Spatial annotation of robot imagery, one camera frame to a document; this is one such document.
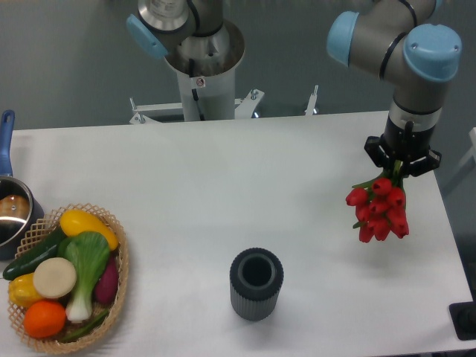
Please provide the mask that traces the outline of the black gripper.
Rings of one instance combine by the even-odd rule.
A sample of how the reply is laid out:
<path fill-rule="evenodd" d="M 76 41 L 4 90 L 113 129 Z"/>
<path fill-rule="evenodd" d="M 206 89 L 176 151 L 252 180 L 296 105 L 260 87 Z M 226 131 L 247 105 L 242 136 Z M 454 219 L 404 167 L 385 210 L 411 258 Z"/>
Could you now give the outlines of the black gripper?
<path fill-rule="evenodd" d="M 390 110 L 382 136 L 369 136 L 364 144 L 376 167 L 392 167 L 395 161 L 409 161 L 404 177 L 418 177 L 440 167 L 442 154 L 430 149 L 436 126 L 435 114 L 416 115 Z"/>

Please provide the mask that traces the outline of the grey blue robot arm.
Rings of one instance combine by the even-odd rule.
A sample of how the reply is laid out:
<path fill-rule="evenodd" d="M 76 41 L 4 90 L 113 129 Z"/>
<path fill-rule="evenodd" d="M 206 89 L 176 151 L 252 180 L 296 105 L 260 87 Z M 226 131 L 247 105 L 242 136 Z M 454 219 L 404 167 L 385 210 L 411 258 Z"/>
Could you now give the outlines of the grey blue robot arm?
<path fill-rule="evenodd" d="M 398 178 L 420 176 L 441 162 L 430 141 L 463 46 L 451 28 L 428 23 L 440 5 L 377 1 L 366 14 L 340 14 L 327 36 L 334 60 L 393 85 L 385 130 L 370 136 L 364 150 L 377 167 Z"/>

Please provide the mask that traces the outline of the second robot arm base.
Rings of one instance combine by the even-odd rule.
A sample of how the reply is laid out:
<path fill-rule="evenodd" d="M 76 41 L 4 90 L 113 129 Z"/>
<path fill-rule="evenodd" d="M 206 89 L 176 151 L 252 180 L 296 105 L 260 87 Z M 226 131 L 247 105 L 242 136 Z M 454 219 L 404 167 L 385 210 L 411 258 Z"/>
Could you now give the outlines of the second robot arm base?
<path fill-rule="evenodd" d="M 245 53 L 239 28 L 224 18 L 223 1 L 139 1 L 126 20 L 135 43 L 189 77 L 236 68 Z"/>

